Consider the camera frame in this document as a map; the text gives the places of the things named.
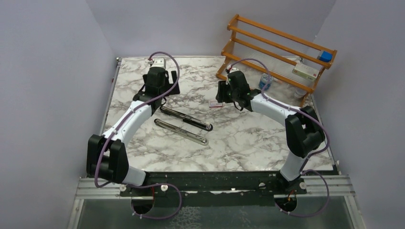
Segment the red white staple box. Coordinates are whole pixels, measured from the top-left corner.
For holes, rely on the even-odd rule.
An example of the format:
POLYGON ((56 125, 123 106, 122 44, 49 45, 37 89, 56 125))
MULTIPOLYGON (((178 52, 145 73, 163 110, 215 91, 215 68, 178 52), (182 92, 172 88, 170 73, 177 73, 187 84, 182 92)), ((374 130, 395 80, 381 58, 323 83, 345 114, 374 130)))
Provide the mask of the red white staple box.
POLYGON ((210 101, 210 102, 209 102, 209 107, 210 107, 210 108, 223 107, 223 103, 219 103, 219 102, 217 102, 217 101, 210 101))

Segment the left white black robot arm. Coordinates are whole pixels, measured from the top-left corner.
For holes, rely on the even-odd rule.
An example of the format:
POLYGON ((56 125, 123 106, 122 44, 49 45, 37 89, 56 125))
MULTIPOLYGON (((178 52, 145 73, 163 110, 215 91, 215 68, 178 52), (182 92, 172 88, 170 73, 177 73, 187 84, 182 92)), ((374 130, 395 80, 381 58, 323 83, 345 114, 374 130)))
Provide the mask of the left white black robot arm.
POLYGON ((132 185, 132 190, 139 196, 149 192, 147 172, 129 165, 126 145, 161 106, 165 96, 180 93, 179 76, 179 69, 168 72, 163 67, 150 67, 142 76, 143 86, 133 96, 124 115, 102 135, 89 138, 86 171, 94 177, 96 187, 117 183, 132 185))

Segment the beige black stapler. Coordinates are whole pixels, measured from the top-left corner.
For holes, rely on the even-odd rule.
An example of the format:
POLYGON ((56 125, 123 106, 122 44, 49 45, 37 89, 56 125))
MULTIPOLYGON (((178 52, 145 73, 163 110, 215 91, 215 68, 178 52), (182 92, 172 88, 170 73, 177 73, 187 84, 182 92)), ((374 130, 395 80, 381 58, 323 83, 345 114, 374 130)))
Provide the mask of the beige black stapler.
POLYGON ((193 116, 190 116, 188 114, 182 113, 180 111, 162 106, 160 107, 160 111, 165 114, 166 116, 171 116, 173 118, 176 118, 180 121, 182 121, 182 125, 175 125, 172 123, 169 123, 167 121, 161 120, 156 118, 154 120, 154 124, 156 126, 162 127, 166 130, 172 131, 173 133, 186 138, 188 140, 191 140, 197 144, 200 144, 202 146, 207 146, 209 144, 209 140, 195 132, 192 132, 185 128, 185 126, 192 126, 193 128, 197 128, 199 130, 203 130, 206 132, 210 132, 213 130, 213 125, 209 122, 203 121, 201 119, 197 119, 193 116))

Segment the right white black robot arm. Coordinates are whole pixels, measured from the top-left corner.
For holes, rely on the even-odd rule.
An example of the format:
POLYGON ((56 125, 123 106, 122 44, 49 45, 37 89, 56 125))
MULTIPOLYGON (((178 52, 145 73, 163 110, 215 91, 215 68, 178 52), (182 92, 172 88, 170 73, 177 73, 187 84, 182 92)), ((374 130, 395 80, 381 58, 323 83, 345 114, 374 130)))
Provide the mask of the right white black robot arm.
POLYGON ((295 187, 308 156, 326 139, 315 110, 299 108, 268 97, 258 89, 250 89, 242 71, 232 68, 226 80, 219 81, 216 100, 233 103, 240 111, 259 113, 281 124, 286 131, 289 154, 277 174, 276 189, 287 194, 295 187))

